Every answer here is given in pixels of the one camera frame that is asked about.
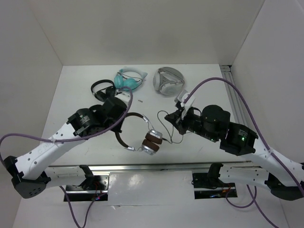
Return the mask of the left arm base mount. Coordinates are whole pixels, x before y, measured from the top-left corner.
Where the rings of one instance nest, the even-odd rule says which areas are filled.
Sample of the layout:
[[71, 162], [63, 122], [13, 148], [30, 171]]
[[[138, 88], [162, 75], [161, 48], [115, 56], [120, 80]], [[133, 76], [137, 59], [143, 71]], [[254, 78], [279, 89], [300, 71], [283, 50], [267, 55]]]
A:
[[93, 174], [87, 165], [80, 165], [80, 168], [85, 173], [85, 179], [78, 185], [65, 186], [70, 201], [108, 201], [110, 173], [101, 171]]

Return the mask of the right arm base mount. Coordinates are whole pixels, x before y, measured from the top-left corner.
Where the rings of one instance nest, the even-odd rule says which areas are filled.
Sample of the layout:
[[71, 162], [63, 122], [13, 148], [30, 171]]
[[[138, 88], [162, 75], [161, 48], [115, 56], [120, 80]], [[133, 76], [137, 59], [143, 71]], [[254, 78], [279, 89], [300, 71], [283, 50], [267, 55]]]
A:
[[235, 183], [224, 183], [219, 179], [221, 163], [211, 164], [208, 172], [195, 172], [192, 174], [191, 184], [194, 187], [194, 198], [199, 199], [219, 199], [237, 198]]

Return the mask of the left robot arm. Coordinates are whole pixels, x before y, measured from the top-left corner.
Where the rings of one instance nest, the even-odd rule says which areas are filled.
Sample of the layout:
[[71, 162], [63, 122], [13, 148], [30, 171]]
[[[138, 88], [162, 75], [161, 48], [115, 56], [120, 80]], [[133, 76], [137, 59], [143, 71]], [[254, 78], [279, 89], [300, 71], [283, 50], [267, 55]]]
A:
[[29, 199], [47, 188], [61, 185], [80, 186], [84, 190], [91, 188], [97, 178], [88, 165], [63, 169], [50, 165], [86, 140], [117, 129], [130, 106], [114, 97], [102, 105], [79, 109], [48, 139], [35, 137], [41, 142], [36, 148], [22, 156], [3, 159], [14, 189], [22, 198]]

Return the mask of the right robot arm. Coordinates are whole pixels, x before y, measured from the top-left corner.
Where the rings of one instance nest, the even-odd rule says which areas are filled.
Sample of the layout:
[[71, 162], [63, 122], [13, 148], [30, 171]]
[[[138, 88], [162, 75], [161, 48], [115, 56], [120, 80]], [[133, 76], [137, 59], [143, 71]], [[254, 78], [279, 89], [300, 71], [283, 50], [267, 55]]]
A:
[[257, 168], [233, 168], [222, 163], [210, 166], [207, 180], [212, 186], [220, 183], [242, 183], [267, 189], [272, 195], [288, 201], [303, 198], [304, 166], [275, 151], [268, 151], [257, 133], [245, 125], [230, 121], [230, 113], [217, 105], [208, 105], [201, 115], [191, 107], [185, 116], [183, 109], [165, 116], [184, 135], [187, 131], [199, 135], [229, 154], [256, 164]]

